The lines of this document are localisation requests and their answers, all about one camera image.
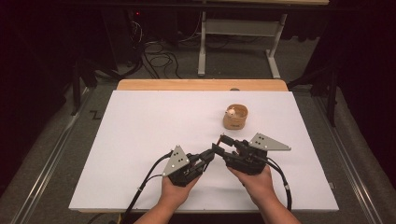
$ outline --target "metal frame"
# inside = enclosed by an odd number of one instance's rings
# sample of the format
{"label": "metal frame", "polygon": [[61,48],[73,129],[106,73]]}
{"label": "metal frame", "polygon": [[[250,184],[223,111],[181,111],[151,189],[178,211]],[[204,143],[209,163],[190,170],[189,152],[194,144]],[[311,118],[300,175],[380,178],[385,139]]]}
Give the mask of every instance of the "metal frame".
{"label": "metal frame", "polygon": [[205,76],[206,66],[206,34],[216,35],[252,35],[271,36],[273,45],[265,51],[273,78],[280,78],[275,61],[275,52],[285,26],[287,14],[282,14],[279,21],[238,21],[238,20],[207,20],[206,12],[202,12],[201,47],[198,58],[198,77]]}
{"label": "metal frame", "polygon": [[320,97],[314,97],[313,100],[320,111],[323,121],[326,123],[326,126],[332,135],[332,140],[336,144],[338,156],[343,163],[346,176],[348,177],[350,185],[356,194],[356,198],[361,204],[361,209],[363,210],[364,215],[366,215],[367,221],[370,224],[382,224],[383,221],[373,203],[369,190],[364,185],[361,175],[355,168],[352,159],[349,157],[347,149],[344,146],[337,129],[326,118],[328,113],[325,108],[326,105],[323,103],[323,100],[320,99]]}
{"label": "metal frame", "polygon": [[[84,92],[82,93],[82,100],[81,100],[81,108],[82,109],[85,104],[89,101],[92,95],[92,91],[90,89],[85,88]],[[29,195],[27,196],[26,200],[24,201],[21,208],[18,210],[15,217],[10,222],[11,224],[23,224],[28,223],[31,215],[35,211],[35,207],[37,206],[38,202],[40,201],[41,196],[44,193],[52,174],[54,173],[59,160],[61,159],[62,155],[64,154],[64,145],[66,144],[69,134],[72,132],[76,121],[79,118],[79,113],[81,110],[77,111],[74,116],[70,117],[70,120],[67,126],[64,128],[64,131],[61,133],[54,149],[52,150],[49,158],[44,165],[43,169],[41,170],[40,175],[38,176],[35,184],[33,185]]]}

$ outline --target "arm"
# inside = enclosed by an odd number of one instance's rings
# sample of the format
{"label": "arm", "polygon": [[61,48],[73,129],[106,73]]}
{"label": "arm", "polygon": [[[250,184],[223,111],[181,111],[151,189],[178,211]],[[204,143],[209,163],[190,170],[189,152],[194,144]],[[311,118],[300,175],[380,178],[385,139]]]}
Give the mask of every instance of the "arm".
{"label": "arm", "polygon": [[228,169],[238,177],[247,189],[251,200],[257,205],[265,223],[300,223],[276,197],[270,167],[265,166],[259,175],[246,175],[233,168]]}
{"label": "arm", "polygon": [[199,177],[195,178],[185,188],[174,186],[169,177],[163,178],[163,188],[160,200],[145,215],[139,218],[135,224],[165,224],[168,223],[174,212],[189,197],[190,190]]}

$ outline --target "wooden table edge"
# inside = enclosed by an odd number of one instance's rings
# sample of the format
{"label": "wooden table edge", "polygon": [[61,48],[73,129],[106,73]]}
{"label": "wooden table edge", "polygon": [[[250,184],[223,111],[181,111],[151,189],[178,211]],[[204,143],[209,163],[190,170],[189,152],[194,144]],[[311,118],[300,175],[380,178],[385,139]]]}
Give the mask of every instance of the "wooden table edge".
{"label": "wooden table edge", "polygon": [[289,91],[281,79],[124,79],[117,91]]}

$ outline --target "gray carpet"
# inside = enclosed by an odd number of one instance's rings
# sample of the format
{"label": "gray carpet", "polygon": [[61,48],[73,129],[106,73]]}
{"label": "gray carpet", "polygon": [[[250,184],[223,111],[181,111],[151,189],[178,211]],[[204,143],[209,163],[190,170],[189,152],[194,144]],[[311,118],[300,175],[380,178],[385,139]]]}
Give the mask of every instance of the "gray carpet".
{"label": "gray carpet", "polygon": [[[252,43],[235,41],[225,48],[216,49],[222,43],[218,40],[210,42],[213,49],[207,51],[205,78],[271,78],[261,47],[266,43],[268,43],[266,39]],[[316,41],[299,43],[295,39],[281,41],[276,52],[276,62],[282,79],[289,82],[303,73],[316,43]],[[178,74],[181,77],[197,78],[197,46],[180,46],[178,49],[166,47],[165,49],[177,56]],[[155,51],[155,49],[148,49],[148,52]],[[125,66],[121,65],[120,70],[122,69],[126,69]],[[161,78],[175,78],[175,69],[174,62],[166,68],[165,72],[162,68],[158,71]],[[130,78],[149,78],[149,73],[145,68],[142,68]],[[62,154],[59,155],[59,161],[56,163],[56,169],[50,174],[48,185],[43,190],[43,194],[39,195],[41,197],[37,201],[35,209],[31,214],[28,214],[28,223],[87,223],[94,216],[94,214],[70,211],[67,207],[100,125],[101,120],[94,119],[92,111],[97,111],[96,117],[103,116],[110,94],[116,86],[115,81],[99,79],[98,87],[85,94],[88,96],[86,104],[81,108],[79,117],[66,138]],[[309,90],[309,86],[302,86],[293,92],[326,177],[329,182],[335,185],[333,193],[340,211],[335,213],[297,212],[294,214],[303,223],[373,223],[367,219],[356,191],[352,188],[345,162],[342,160],[337,143],[333,138],[333,130],[329,128],[327,120],[323,118],[323,112],[318,105],[322,99],[312,98],[307,90]],[[356,123],[347,110],[342,93],[339,92],[337,97],[336,131],[339,132],[342,143],[347,148],[347,153],[361,175],[362,182],[369,190],[383,223],[396,223],[394,215],[396,214],[394,211],[396,207],[395,191],[371,154],[370,148],[365,144]],[[66,98],[68,99],[66,105],[47,124],[46,129],[37,139],[21,169],[1,198],[0,223],[12,223],[12,219],[28,197],[40,172],[46,166],[48,158],[51,157],[53,149],[56,148],[56,143],[63,130],[70,122],[71,91],[66,94]],[[108,214],[99,217],[94,223],[109,223],[112,220],[116,221],[117,218],[117,214]],[[259,220],[260,217],[253,215],[176,215],[171,223],[187,221],[190,223],[222,223],[225,221],[228,223],[249,221],[260,223]]]}

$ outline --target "metal rail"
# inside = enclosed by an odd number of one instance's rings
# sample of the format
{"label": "metal rail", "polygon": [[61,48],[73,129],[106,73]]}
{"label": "metal rail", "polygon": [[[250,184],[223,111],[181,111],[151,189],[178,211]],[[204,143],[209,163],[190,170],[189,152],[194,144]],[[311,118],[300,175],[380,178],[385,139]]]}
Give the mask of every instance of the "metal rail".
{"label": "metal rail", "polygon": [[[91,95],[92,91],[86,88],[85,91],[82,93],[83,98],[81,109],[88,102],[88,99]],[[80,111],[78,111],[75,116],[70,118],[68,124],[64,128],[64,131],[61,133],[54,149],[49,155],[49,158],[44,165],[40,175],[38,176],[35,184],[33,185],[32,190],[30,191],[21,208],[18,210],[15,217],[12,219],[11,224],[28,223],[29,218],[35,211],[35,207],[37,206],[42,194],[44,193],[46,186],[50,182],[50,178],[52,177],[52,174],[55,171],[56,166],[58,165],[58,162],[64,153],[64,144],[66,143],[69,134],[72,132],[73,127],[78,120],[79,114]]]}
{"label": "metal rail", "polygon": [[326,123],[334,143],[338,149],[338,155],[340,156],[341,161],[343,162],[344,169],[346,171],[346,176],[349,179],[349,182],[356,194],[356,197],[361,204],[361,209],[366,215],[367,220],[371,224],[382,224],[382,219],[378,212],[376,211],[375,205],[371,199],[369,190],[364,185],[361,177],[356,170],[355,166],[353,165],[352,159],[350,159],[347,149],[345,148],[343,142],[341,141],[340,135],[337,132],[337,129],[333,127],[329,120],[326,117],[326,108],[324,102],[319,97],[313,97],[315,105],[320,110],[320,114]]}

